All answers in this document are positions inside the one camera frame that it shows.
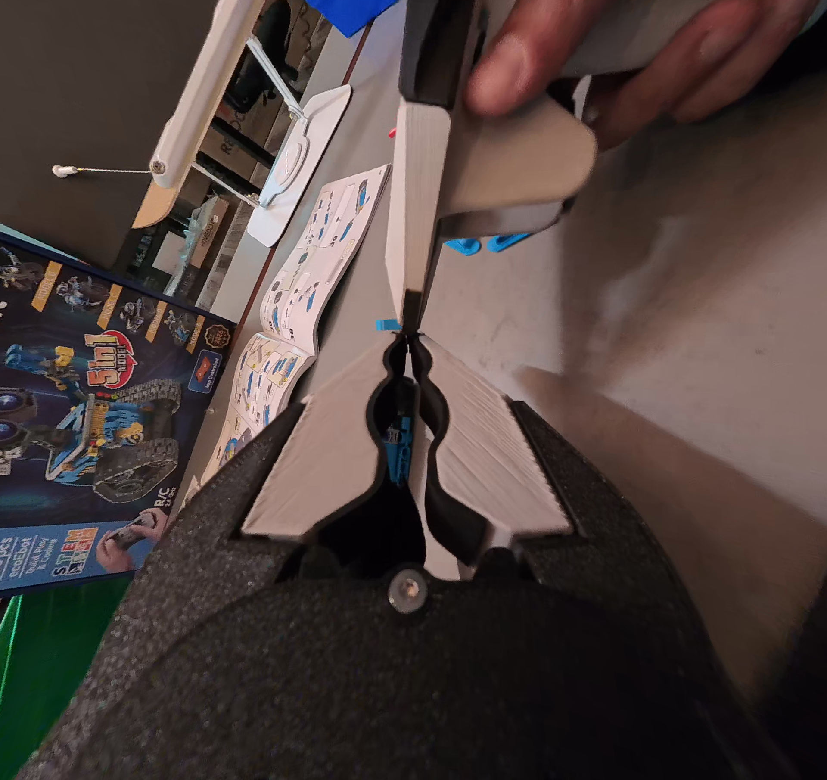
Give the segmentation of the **person's right hand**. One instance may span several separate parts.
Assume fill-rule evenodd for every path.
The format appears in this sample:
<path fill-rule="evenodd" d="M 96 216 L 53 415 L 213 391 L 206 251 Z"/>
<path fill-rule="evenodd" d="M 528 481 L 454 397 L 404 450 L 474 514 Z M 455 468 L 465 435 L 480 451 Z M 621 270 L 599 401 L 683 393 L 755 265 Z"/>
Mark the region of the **person's right hand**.
<path fill-rule="evenodd" d="M 517 0 L 472 72 L 467 108 L 514 111 L 557 79 L 611 0 Z M 688 21 L 654 59 L 589 97 L 604 152 L 659 118 L 702 121 L 750 92 L 800 33 L 820 0 L 719 0 Z"/>

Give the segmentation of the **black wheel blue beam assembly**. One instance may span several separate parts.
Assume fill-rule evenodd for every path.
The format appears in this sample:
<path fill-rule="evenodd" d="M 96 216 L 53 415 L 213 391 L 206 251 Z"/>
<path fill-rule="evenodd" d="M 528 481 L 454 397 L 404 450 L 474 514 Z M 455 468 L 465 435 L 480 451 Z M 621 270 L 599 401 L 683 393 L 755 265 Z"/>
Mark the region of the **black wheel blue beam assembly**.
<path fill-rule="evenodd" d="M 408 481 L 413 438 L 413 419 L 404 413 L 397 415 L 383 437 L 390 481 L 400 487 Z"/>

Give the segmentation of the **tan wooden board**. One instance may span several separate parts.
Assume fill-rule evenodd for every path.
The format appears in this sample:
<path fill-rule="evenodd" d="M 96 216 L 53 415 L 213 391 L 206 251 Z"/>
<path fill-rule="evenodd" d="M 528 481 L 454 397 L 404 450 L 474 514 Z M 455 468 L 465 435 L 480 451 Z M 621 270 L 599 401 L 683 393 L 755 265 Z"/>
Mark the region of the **tan wooden board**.
<path fill-rule="evenodd" d="M 177 106 L 165 124 L 151 161 L 151 182 L 133 228 L 165 218 L 187 175 L 222 94 L 242 58 L 265 0 L 218 0 L 212 22 Z"/>

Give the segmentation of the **black flat device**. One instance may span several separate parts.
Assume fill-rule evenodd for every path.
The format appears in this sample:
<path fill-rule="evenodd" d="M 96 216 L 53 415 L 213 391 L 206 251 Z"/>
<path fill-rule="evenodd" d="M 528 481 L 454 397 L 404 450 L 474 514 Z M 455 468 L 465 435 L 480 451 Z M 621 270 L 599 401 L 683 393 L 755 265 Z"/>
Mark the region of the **black flat device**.
<path fill-rule="evenodd" d="M 2 224 L 108 268 L 217 0 L 1 0 Z"/>

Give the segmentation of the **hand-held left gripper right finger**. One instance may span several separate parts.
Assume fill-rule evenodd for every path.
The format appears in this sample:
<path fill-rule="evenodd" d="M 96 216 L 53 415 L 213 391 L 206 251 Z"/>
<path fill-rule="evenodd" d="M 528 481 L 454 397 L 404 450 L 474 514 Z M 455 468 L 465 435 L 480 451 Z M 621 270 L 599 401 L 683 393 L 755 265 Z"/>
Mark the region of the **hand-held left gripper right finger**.
<path fill-rule="evenodd" d="M 516 404 L 444 347 L 413 339 L 413 376 L 427 438 L 420 473 L 429 535 L 461 573 L 496 547 L 571 536 L 538 442 Z"/>

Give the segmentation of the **green container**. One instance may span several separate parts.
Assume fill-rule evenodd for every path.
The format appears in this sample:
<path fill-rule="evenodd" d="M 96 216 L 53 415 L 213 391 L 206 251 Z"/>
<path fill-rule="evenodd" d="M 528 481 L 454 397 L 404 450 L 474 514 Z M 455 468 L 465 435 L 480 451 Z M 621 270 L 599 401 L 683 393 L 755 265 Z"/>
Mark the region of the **green container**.
<path fill-rule="evenodd" d="M 1 778 L 14 778 L 87 674 L 132 576 L 12 597 L 2 619 Z"/>

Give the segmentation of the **open instruction booklet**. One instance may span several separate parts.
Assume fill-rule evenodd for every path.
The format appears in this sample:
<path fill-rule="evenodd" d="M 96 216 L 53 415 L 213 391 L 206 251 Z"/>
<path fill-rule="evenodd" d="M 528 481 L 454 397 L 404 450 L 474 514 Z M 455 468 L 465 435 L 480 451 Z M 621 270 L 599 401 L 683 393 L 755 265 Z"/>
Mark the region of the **open instruction booklet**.
<path fill-rule="evenodd" d="M 391 168 L 381 165 L 322 188 L 303 234 L 264 291 L 261 331 L 234 367 L 221 436 L 199 486 L 273 423 L 314 364 L 320 318 L 362 245 Z"/>

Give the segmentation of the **dark blue toy box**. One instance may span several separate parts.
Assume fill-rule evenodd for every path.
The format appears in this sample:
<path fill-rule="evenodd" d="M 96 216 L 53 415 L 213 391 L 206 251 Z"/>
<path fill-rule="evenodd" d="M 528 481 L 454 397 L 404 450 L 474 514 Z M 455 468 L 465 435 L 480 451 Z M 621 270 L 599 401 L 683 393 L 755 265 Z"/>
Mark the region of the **dark blue toy box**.
<path fill-rule="evenodd" d="M 2 231 L 1 592 L 137 571 L 235 324 Z"/>

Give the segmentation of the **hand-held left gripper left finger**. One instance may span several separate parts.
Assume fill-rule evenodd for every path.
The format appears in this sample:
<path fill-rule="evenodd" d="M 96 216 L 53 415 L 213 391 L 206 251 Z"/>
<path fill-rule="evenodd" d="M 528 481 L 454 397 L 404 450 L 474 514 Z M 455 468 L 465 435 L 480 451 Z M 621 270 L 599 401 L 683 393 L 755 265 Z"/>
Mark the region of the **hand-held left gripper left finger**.
<path fill-rule="evenodd" d="M 301 402 L 243 521 L 245 537 L 321 544 L 342 564 L 425 562 L 418 506 L 408 481 L 401 487 L 390 481 L 383 443 L 401 413 L 412 417 L 414 438 L 419 392 L 405 375 L 407 355 L 402 333 L 383 333 Z"/>

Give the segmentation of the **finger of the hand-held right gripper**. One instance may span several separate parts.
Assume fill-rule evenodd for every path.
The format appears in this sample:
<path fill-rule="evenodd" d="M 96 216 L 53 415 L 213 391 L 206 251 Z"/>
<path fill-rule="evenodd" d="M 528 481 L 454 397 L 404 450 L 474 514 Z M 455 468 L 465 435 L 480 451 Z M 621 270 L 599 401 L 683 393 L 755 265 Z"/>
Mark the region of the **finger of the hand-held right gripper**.
<path fill-rule="evenodd" d="M 390 181 L 386 272 L 403 331 L 419 329 L 450 129 L 451 118 L 445 109 L 400 99 Z"/>

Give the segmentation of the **brown cardboard box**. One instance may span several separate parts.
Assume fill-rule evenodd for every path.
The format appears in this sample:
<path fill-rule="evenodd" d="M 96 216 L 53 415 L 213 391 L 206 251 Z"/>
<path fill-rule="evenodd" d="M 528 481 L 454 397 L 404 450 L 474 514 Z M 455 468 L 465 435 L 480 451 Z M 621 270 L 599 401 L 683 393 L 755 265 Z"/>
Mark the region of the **brown cardboard box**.
<path fill-rule="evenodd" d="M 275 161 L 261 137 L 249 134 L 247 114 L 221 102 L 202 140 L 197 162 L 233 190 L 257 199 Z"/>

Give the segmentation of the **white folding stand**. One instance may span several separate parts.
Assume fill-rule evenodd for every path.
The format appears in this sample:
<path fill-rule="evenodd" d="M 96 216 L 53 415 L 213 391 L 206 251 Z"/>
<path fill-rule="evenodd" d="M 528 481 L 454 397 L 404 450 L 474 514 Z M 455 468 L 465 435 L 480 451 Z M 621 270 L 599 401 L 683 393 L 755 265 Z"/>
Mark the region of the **white folding stand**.
<path fill-rule="evenodd" d="M 140 174 L 150 174 L 152 182 L 133 227 L 147 227 L 167 216 L 186 176 L 194 169 L 253 207 L 246 231 L 257 242 L 272 248 L 281 239 L 350 103 L 352 87 L 343 84 L 299 102 L 253 34 L 263 5 L 264 0 L 217 1 L 180 102 L 161 133 L 150 165 L 140 170 Z M 226 170 L 214 171 L 208 158 L 198 159 L 209 128 L 218 129 L 218 103 L 246 52 L 273 82 L 291 120 L 277 155 L 255 143 L 243 144 L 246 152 L 269 168 L 260 193 L 254 192 L 248 181 L 233 179 Z"/>

